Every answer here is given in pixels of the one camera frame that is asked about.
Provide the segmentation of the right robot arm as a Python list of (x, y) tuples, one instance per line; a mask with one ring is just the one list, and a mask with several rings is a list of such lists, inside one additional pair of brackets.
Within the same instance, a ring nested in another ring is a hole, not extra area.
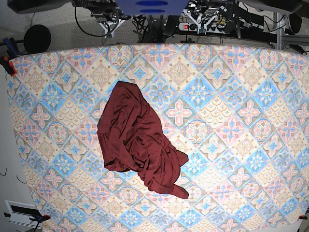
[[(114, 0), (72, 0), (74, 7), (74, 17), (78, 28), (82, 33), (96, 38), (113, 38), (114, 32), (125, 21), (131, 18), (130, 15), (125, 15), (118, 7)], [(103, 29), (102, 35), (95, 35), (86, 32), (78, 22), (77, 8), (81, 7), (91, 12), (91, 16), (99, 23)]]

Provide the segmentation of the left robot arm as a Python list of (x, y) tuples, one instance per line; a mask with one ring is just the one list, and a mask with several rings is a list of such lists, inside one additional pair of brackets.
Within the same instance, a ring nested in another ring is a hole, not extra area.
[(191, 0), (183, 9), (178, 30), (197, 35), (209, 33), (241, 37), (239, 2), (236, 0)]

